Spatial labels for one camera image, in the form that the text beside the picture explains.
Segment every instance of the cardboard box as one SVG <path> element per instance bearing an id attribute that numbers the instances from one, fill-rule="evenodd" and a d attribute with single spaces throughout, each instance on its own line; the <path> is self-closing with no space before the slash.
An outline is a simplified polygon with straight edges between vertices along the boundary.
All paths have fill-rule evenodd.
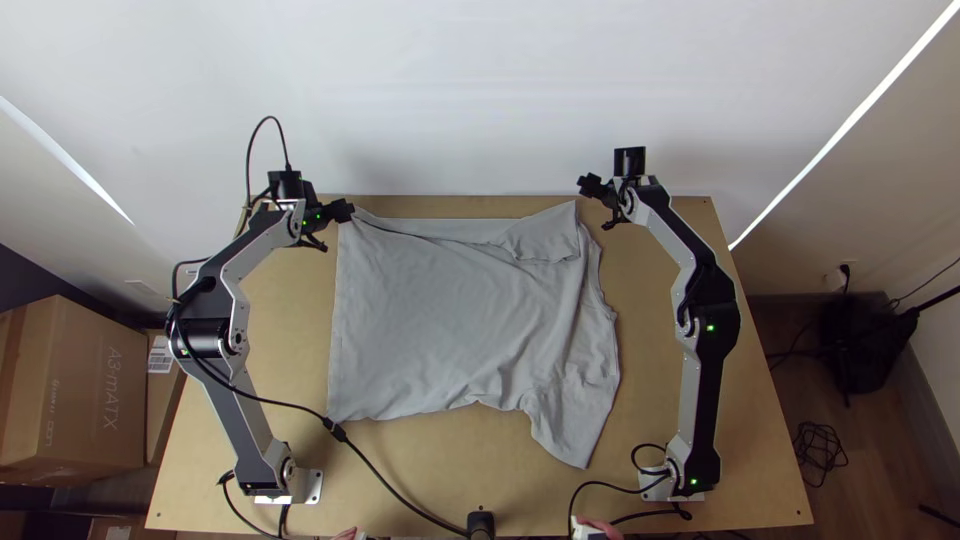
<path id="1" fill-rule="evenodd" d="M 0 314 L 0 481 L 141 468 L 146 353 L 146 336 L 61 296 Z"/>
<path id="2" fill-rule="evenodd" d="M 94 518 L 87 540 L 174 540 L 176 531 L 145 529 L 145 518 Z"/>
<path id="3" fill-rule="evenodd" d="M 163 332 L 149 331 L 147 336 L 151 343 L 155 343 L 154 340 L 163 336 Z M 151 350 L 151 356 L 156 354 L 158 353 L 155 350 Z M 180 404 L 183 385 L 187 381 L 187 374 L 180 369 L 180 365 L 172 358 L 169 358 L 169 361 L 171 364 L 167 373 L 162 372 L 163 368 L 151 368 L 153 371 L 147 372 L 146 460 L 147 465 L 152 467 L 159 467 L 163 460 L 163 451 L 167 447 L 170 428 L 173 427 L 173 417 Z"/>

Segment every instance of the black cable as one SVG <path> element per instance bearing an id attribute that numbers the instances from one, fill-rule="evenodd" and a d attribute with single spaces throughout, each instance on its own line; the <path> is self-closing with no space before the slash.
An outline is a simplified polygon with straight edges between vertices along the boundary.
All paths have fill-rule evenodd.
<path id="1" fill-rule="evenodd" d="M 577 486 L 577 489 L 574 490 L 573 495 L 570 497 L 570 505 L 567 507 L 567 538 L 573 538 L 573 524 L 570 523 L 570 516 L 573 515 L 573 504 L 577 500 L 577 495 L 580 493 L 580 491 L 583 488 L 587 486 L 603 486 L 615 491 L 619 491 L 620 493 L 626 493 L 627 495 L 640 495 L 641 493 L 645 493 L 653 489 L 655 486 L 657 486 L 658 484 L 660 484 L 661 482 L 663 482 L 669 477 L 670 477 L 669 474 L 661 475 L 660 478 L 657 478 L 656 480 L 654 480 L 653 483 L 651 483 L 650 485 L 644 486 L 640 489 L 627 489 L 624 487 L 615 486 L 613 484 L 608 484 L 606 482 L 601 482 L 599 480 L 590 480 L 580 484 L 579 486 Z M 681 518 L 683 518 L 685 521 L 690 521 L 691 519 L 693 519 L 693 514 L 680 508 L 679 504 L 674 503 L 673 508 L 670 510 L 650 510 L 648 512 L 638 512 L 636 514 L 630 514 L 627 516 L 619 517 L 611 521 L 610 524 L 616 525 L 617 523 L 622 523 L 630 519 L 636 519 L 636 518 L 647 517 L 647 516 L 658 516 L 662 514 L 677 514 Z"/>
<path id="2" fill-rule="evenodd" d="M 433 524 L 436 525 L 437 527 L 440 527 L 440 528 L 442 528 L 442 529 L 446 529 L 447 531 L 450 531 L 450 532 L 452 532 L 453 534 L 456 534 L 457 536 L 463 536 L 463 537 L 466 537 L 466 538 L 469 538 L 469 537 L 470 537 L 470 533 L 468 533 L 468 532 L 466 531 L 466 529 L 461 529 L 460 527 L 457 527 L 457 526 L 455 526 L 455 525 L 450 525 L 449 523 L 446 523 L 446 522 L 444 522 L 444 521 L 442 521 L 442 520 L 440 520 L 440 519 L 438 519 L 438 518 L 435 518 L 435 517 L 431 516 L 430 514 L 424 512 L 423 510 L 420 510 L 419 508 L 417 508 L 416 506 L 414 506 L 413 504 L 411 504 L 411 503 L 410 503 L 409 501 L 407 501 L 406 499 L 404 499 L 399 493 L 397 493 L 397 491 L 396 491 L 395 489 L 393 489 L 393 486 L 391 486 L 391 485 L 383 478 L 383 476 L 380 474 L 380 471 L 378 471 L 377 468 L 373 466 L 373 463 L 370 463 L 370 460 L 367 459 L 367 456 L 365 456 L 365 455 L 363 454 L 363 452 L 360 451 L 359 448 L 357 448 L 356 446 L 354 446 L 354 444 L 353 444 L 352 441 L 350 441 L 349 439 L 345 439 L 343 442 L 344 442 L 344 444 L 346 444 L 347 446 L 349 446 L 351 450 L 353 450 L 353 453 L 355 453 L 355 454 L 357 455 L 357 457 L 360 458 L 361 461 L 363 461 L 363 463 L 367 466 L 367 468 L 370 469 L 370 472 L 372 472 L 373 475 L 377 477 L 377 480 L 379 480 L 380 483 L 383 484 L 383 487 L 387 488 L 387 491 L 389 491 L 391 495 L 393 495 L 394 497 L 396 497 L 396 499 L 397 499 L 398 501 L 400 501 L 401 503 L 403 503 L 403 505 L 406 506 L 407 508 L 409 508 L 413 513 L 415 513 L 415 514 L 417 514 L 418 516 L 422 517 L 423 519 L 429 521 L 430 523 L 433 523 Z"/>
<path id="3" fill-rule="evenodd" d="M 629 514 L 623 517 L 618 517 L 617 519 L 611 521 L 610 524 L 616 526 L 616 525 L 619 525 L 620 523 L 623 523 L 624 521 L 630 521 L 631 519 L 650 517 L 650 516 L 660 516 L 664 514 L 677 514 L 684 521 L 690 521 L 691 519 L 693 519 L 693 514 L 684 510 L 683 508 L 680 508 L 679 504 L 673 503 L 673 508 L 671 508 L 670 510 L 648 510 L 646 512 L 637 512 L 636 514 Z"/>
<path id="4" fill-rule="evenodd" d="M 913 289 L 912 291 L 908 292 L 907 294 L 905 294 L 905 295 L 903 295 L 903 296 L 898 296 L 898 297 L 890 300 L 889 302 L 887 302 L 887 307 L 889 307 L 891 310 L 897 309 L 898 307 L 900 307 L 900 302 L 902 302 L 902 301 L 906 300 L 907 298 L 910 298 L 911 296 L 913 296 L 914 293 L 916 293 L 916 292 L 919 291 L 920 289 L 922 289 L 922 288 L 926 287 L 927 285 L 929 285 L 933 280 L 935 280 L 935 279 L 937 279 L 938 277 L 940 277 L 941 275 L 943 275 L 944 272 L 946 272 L 947 270 L 949 270 L 949 269 L 953 268 L 954 266 L 956 266 L 957 263 L 960 263 L 960 256 L 958 256 L 956 259 L 954 259 L 952 263 L 950 263 L 950 264 L 944 266 L 943 268 L 941 268 L 940 271 L 937 272 L 936 274 L 934 274 L 932 277 L 930 277 L 930 279 L 928 279 L 928 280 L 924 281 L 923 283 L 921 283 L 919 287 L 916 287 L 915 289 Z"/>
<path id="5" fill-rule="evenodd" d="M 838 269 L 840 270 L 840 272 L 841 272 L 844 276 L 846 276 L 846 279 L 845 279 L 844 282 L 843 282 L 843 292 L 840 294 L 840 296 L 846 296 L 846 295 L 847 295 L 847 292 L 849 292 L 849 290 L 850 290 L 850 265 L 844 263 L 844 264 L 841 264 L 841 265 L 838 267 Z M 807 330 L 809 330 L 810 328 L 813 328 L 813 325 L 816 324 L 817 320 L 819 320 L 819 319 L 818 319 L 818 318 L 814 318 L 813 320 L 811 320 L 811 321 L 809 321 L 808 323 L 806 323 L 806 324 L 803 325 L 803 327 L 800 329 L 800 331 L 797 332 L 796 337 L 793 338 L 793 342 L 790 343 L 790 348 L 787 349 L 786 352 L 774 353 L 774 354 L 768 354 L 768 355 L 766 355 L 767 360 L 771 360 L 771 359 L 773 359 L 773 358 L 780 358 L 779 361 L 774 362 L 773 365 L 770 366 L 770 371 L 773 371 L 773 370 L 777 369 L 777 368 L 780 366 L 780 364 L 786 362 L 787 360 L 790 359 L 791 356 L 794 356 L 794 355 L 796 355 L 796 356 L 814 356 L 814 357 L 817 356 L 817 354 L 816 354 L 817 349 L 813 349 L 813 350 L 811 350 L 811 351 L 796 351 L 796 350 L 795 350 L 795 349 L 797 348 L 797 343 L 800 342 L 800 338 L 803 336 L 803 334 L 805 334 L 805 333 L 807 332 Z"/>
<path id="6" fill-rule="evenodd" d="M 797 425 L 797 434 L 794 436 L 792 443 L 793 452 L 801 466 L 803 481 L 812 488 L 823 486 L 827 473 L 833 469 L 846 467 L 850 464 L 850 459 L 843 450 L 840 437 L 837 436 L 837 431 L 833 426 L 815 424 L 809 421 L 800 422 Z M 807 476 L 802 474 L 804 466 L 820 471 L 820 478 L 813 482 L 808 480 Z"/>
<path id="7" fill-rule="evenodd" d="M 244 223 L 246 223 L 247 219 L 250 218 L 250 207 L 252 206 L 252 202 L 250 201 L 250 155 L 253 153 L 253 141 L 256 140 L 257 132 L 260 131 L 260 127 L 263 126 L 263 124 L 265 124 L 268 120 L 273 120 L 277 124 L 277 131 L 280 132 L 280 144 L 283 145 L 284 168 L 286 168 L 288 171 L 293 169 L 293 167 L 290 166 L 290 157 L 287 154 L 287 140 L 283 136 L 283 127 L 280 125 L 280 121 L 277 120 L 276 116 L 265 116 L 262 120 L 260 120 L 260 122 L 257 123 L 257 127 L 253 128 L 253 133 L 250 134 L 250 142 L 247 143 L 247 158 L 244 167 L 244 177 L 246 178 L 246 198 L 243 200 Z"/>
<path id="8" fill-rule="evenodd" d="M 197 264 L 204 262 L 210 257 L 204 257 L 202 259 L 190 259 L 188 261 L 180 261 L 177 264 L 173 265 L 173 275 L 170 277 L 170 298 L 174 299 L 180 296 L 180 293 L 177 292 L 177 275 L 180 273 L 180 268 L 187 264 Z"/>
<path id="9" fill-rule="evenodd" d="M 287 528 L 287 514 L 290 513 L 290 505 L 285 504 L 280 508 L 280 517 L 277 519 L 277 536 L 283 538 L 283 530 Z"/>
<path id="10" fill-rule="evenodd" d="M 221 378 L 218 377 L 217 375 L 215 375 L 214 372 L 212 371 L 212 370 L 215 368 L 215 366 L 210 365 L 210 364 L 206 361 L 206 359 L 201 358 L 199 355 L 197 355 L 196 351 L 193 349 L 193 347 L 190 345 L 190 343 L 189 343 L 186 339 L 183 339 L 183 336 L 180 334 L 180 313 L 179 313 L 179 309 L 178 309 L 178 307 L 177 307 L 176 305 L 174 306 L 172 317 L 173 317 L 173 325 L 172 325 L 172 328 L 175 329 L 175 331 L 177 332 L 177 336 L 180 338 L 180 339 L 179 339 L 180 344 L 183 346 L 184 350 L 187 351 L 187 356 L 188 356 L 190 359 L 194 360 L 194 362 L 200 367 L 200 369 L 203 370 L 203 372 L 206 373 L 206 375 L 207 375 L 208 377 L 210 377 L 211 379 L 213 379 L 217 384 L 219 384 L 220 386 L 223 386 L 223 387 L 226 388 L 227 390 L 230 390 L 231 392 L 233 392 L 233 393 L 235 393 L 235 394 L 237 394 L 237 395 L 243 396 L 243 397 L 245 397 L 245 398 L 247 398 L 247 399 L 252 399 L 252 400 L 254 400 L 254 401 L 259 401 L 260 403 L 267 403 L 267 404 L 269 404 L 269 405 L 277 405 L 277 406 L 280 406 L 280 407 L 287 407 L 287 408 L 290 408 L 290 409 L 296 409 L 296 410 L 298 410 L 298 411 L 306 412 L 306 413 L 308 413 L 308 414 L 310 414 L 310 415 L 318 418 L 318 419 L 320 420 L 320 422 L 323 424 L 323 426 L 324 426 L 325 428 L 327 428 L 327 430 L 330 431 L 330 433 L 333 435 L 333 437 L 334 437 L 336 440 L 338 440 L 338 441 L 346 444 L 351 450 L 353 450 L 353 452 L 357 455 L 357 457 L 359 457 L 360 460 L 363 461 L 363 463 L 367 466 L 367 468 L 369 468 L 370 471 L 374 474 L 374 476 L 377 477 L 377 480 L 379 480 L 380 483 L 383 484 L 383 487 L 385 487 L 385 488 L 387 489 L 387 491 L 390 492 L 391 495 L 393 495 L 398 501 L 400 501 L 401 504 L 403 504 L 404 506 L 406 506 L 407 508 L 409 508 L 411 511 L 413 511 L 413 512 L 414 512 L 415 514 L 417 514 L 418 516 L 420 516 L 420 517 L 422 517 L 423 519 L 429 521 L 430 523 L 433 523 L 434 525 L 436 525 L 436 526 L 438 526 L 438 527 L 441 527 L 441 528 L 443 528 L 443 529 L 445 529 L 445 530 L 447 530 L 447 531 L 450 531 L 450 532 L 452 532 L 452 533 L 454 533 L 454 534 L 456 534 L 456 535 L 458 535 L 458 536 L 469 537 L 469 534 L 467 533 L 467 531 L 466 531 L 465 529 L 461 529 L 461 528 L 456 527 L 455 525 L 451 525 L 451 524 L 449 524 L 449 523 L 447 523 L 447 522 L 445 522 L 445 521 L 443 521 L 443 520 L 441 520 L 441 519 L 439 519 L 439 518 L 433 517 L 433 516 L 431 516 L 430 514 L 424 512 L 423 510 L 417 508 L 416 506 L 414 506 L 413 504 L 411 504 L 409 501 L 407 501 L 402 495 L 400 495 L 400 493 L 397 492 L 396 489 L 393 488 L 393 486 L 390 485 L 389 482 L 387 482 L 387 480 L 383 477 L 383 475 L 380 474 L 380 471 L 378 471 L 377 468 L 374 467 L 374 465 L 370 462 L 370 460 L 367 459 L 367 456 L 364 455 L 363 452 L 361 452 L 360 449 L 357 448 L 357 447 L 353 444 L 352 441 L 350 441 L 350 439 L 347 438 L 347 433 L 343 430 L 343 428 L 340 427 L 340 425 L 335 424 L 332 420 L 330 420 L 330 419 L 327 418 L 326 416 L 324 416 L 324 415 L 322 415 L 322 414 L 314 411 L 313 409 L 310 409 L 310 408 L 308 408 L 308 407 L 304 407 L 303 405 L 297 405 L 297 404 L 295 404 L 295 403 L 287 403 L 287 402 L 285 402 L 285 401 L 277 401 L 277 400 L 273 400 L 273 399 L 267 399 L 267 398 L 263 398 L 263 397 L 260 397 L 260 396 L 256 396 L 256 395 L 250 394 L 250 393 L 245 392 L 245 391 L 237 388 L 236 386 L 230 384 L 230 383 L 227 382 L 226 380 L 221 379 Z"/>
<path id="11" fill-rule="evenodd" d="M 267 538 L 274 538 L 275 540 L 284 540 L 283 535 L 274 536 L 268 533 L 267 531 L 251 523 L 250 520 L 245 518 L 243 514 L 241 514 L 240 511 L 237 510 L 237 507 L 233 505 L 233 501 L 230 500 L 230 493 L 227 491 L 227 482 L 229 482 L 231 478 L 235 478 L 233 471 L 227 471 L 223 473 L 223 476 L 220 477 L 220 480 L 217 483 L 220 484 L 220 487 L 223 488 L 223 498 L 226 499 L 227 506 L 230 507 L 230 511 L 233 512 L 233 515 L 237 516 L 237 519 L 242 521 L 247 527 L 250 527 L 250 529 L 256 531 L 262 536 L 265 536 Z"/>
<path id="12" fill-rule="evenodd" d="M 786 361 L 787 361 L 791 356 L 793 356 L 794 354 L 797 354 L 797 353 L 795 352 L 795 349 L 797 348 L 797 343 L 799 343 L 799 342 L 800 342 L 800 338 L 803 337 L 803 335 L 804 335 L 805 333 L 807 333 L 807 330 L 813 328 L 813 325 L 816 324 L 816 322 L 817 322 L 817 319 L 813 319 L 812 321 L 810 321 L 810 322 L 808 322 L 807 324 L 803 325 L 803 327 L 800 329 L 800 331 L 797 332 L 797 335 L 793 338 L 793 341 L 790 343 L 790 348 L 787 349 L 787 352 L 784 352 L 784 353 L 776 353 L 776 354 L 768 354 L 768 355 L 767 355 L 767 358 L 768 358 L 768 359 L 770 359 L 770 358 L 780 358 L 780 360 L 774 362 L 773 365 L 770 366 L 770 371 L 773 371 L 773 370 L 777 369 L 777 367 L 779 367 L 780 364 L 786 362 Z"/>
<path id="13" fill-rule="evenodd" d="M 666 469 L 664 469 L 664 470 L 662 470 L 662 471 L 652 471 L 652 470 L 650 470 L 650 469 L 644 469 L 644 468 L 640 467 L 639 465 L 637 465 L 637 451 L 638 451 L 638 450 L 642 450 L 642 449 L 644 449 L 644 448 L 656 448 L 657 450 L 660 450 L 661 452 L 664 452 L 664 453 L 667 452 L 667 449 L 664 448 L 664 447 L 662 447 L 662 446 L 660 446 L 659 444 L 653 444 L 653 443 L 638 444 L 638 445 L 636 445 L 636 446 L 633 447 L 633 450 L 630 451 L 630 463 L 633 463 L 633 466 L 634 466 L 638 471 L 642 472 L 643 474 L 649 474 L 649 475 L 652 475 L 652 476 L 666 476 L 666 475 L 670 474 L 670 471 L 668 471 L 668 470 L 666 470 Z"/>

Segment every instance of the wooden floor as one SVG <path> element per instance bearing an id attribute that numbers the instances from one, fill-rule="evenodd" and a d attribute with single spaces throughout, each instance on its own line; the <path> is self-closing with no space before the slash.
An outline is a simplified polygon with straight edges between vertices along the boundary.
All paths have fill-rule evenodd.
<path id="1" fill-rule="evenodd" d="M 750 308 L 768 354 L 787 350 L 816 314 L 813 305 L 793 302 L 758 300 Z M 811 330 L 798 350 L 815 346 L 816 332 Z M 823 487 L 807 488 L 814 525 L 743 531 L 747 536 L 754 540 L 960 538 L 960 530 L 917 510 L 920 503 L 939 507 L 939 498 L 894 384 L 853 396 L 848 409 L 829 372 L 815 359 L 791 358 L 773 371 L 773 381 L 791 435 L 805 420 L 829 424 L 836 429 L 850 464 L 830 472 Z"/>

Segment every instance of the metal bracket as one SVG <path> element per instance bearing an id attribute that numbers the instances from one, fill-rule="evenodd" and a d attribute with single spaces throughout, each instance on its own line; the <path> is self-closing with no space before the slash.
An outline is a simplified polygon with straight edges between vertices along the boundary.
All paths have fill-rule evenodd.
<path id="1" fill-rule="evenodd" d="M 317 504 L 323 487 L 323 471 L 320 469 L 301 469 L 288 467 L 283 471 L 289 495 L 268 497 L 257 495 L 256 504 Z"/>

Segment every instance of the electrical outlet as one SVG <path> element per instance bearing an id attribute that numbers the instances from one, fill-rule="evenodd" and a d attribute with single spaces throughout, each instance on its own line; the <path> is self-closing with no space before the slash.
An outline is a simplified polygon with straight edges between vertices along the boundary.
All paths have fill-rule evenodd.
<path id="1" fill-rule="evenodd" d="M 837 266 L 833 267 L 829 272 L 823 275 L 823 286 L 828 292 L 838 292 L 842 291 L 844 287 L 847 286 L 848 280 L 853 279 L 853 268 L 857 264 L 857 259 L 843 259 Z M 847 268 L 850 269 L 850 277 L 848 278 L 846 274 L 840 270 L 840 267 L 847 265 Z"/>

